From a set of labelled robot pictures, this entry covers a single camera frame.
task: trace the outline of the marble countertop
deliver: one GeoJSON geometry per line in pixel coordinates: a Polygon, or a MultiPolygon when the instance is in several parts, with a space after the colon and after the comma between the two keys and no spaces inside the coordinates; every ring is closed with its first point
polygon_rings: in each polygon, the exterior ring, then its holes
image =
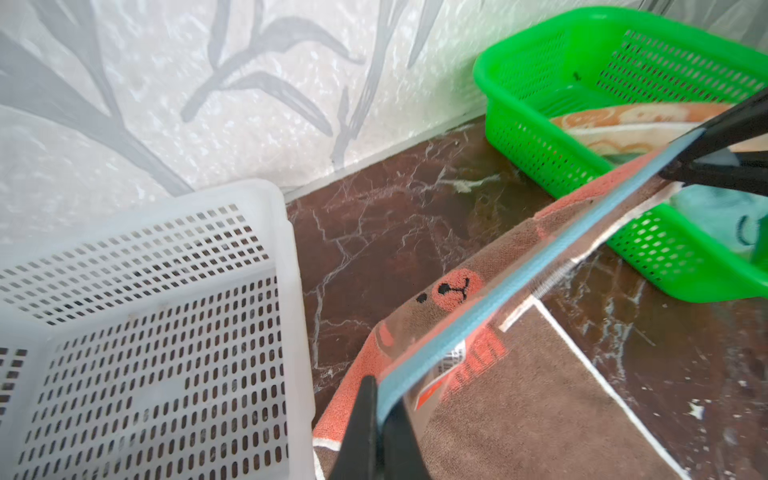
{"type": "MultiPolygon", "coordinates": [[[[478,119],[292,202],[316,418],[374,325],[552,201],[478,119]]],[[[543,300],[693,478],[768,478],[767,301],[675,300],[605,245],[543,300]]]]}

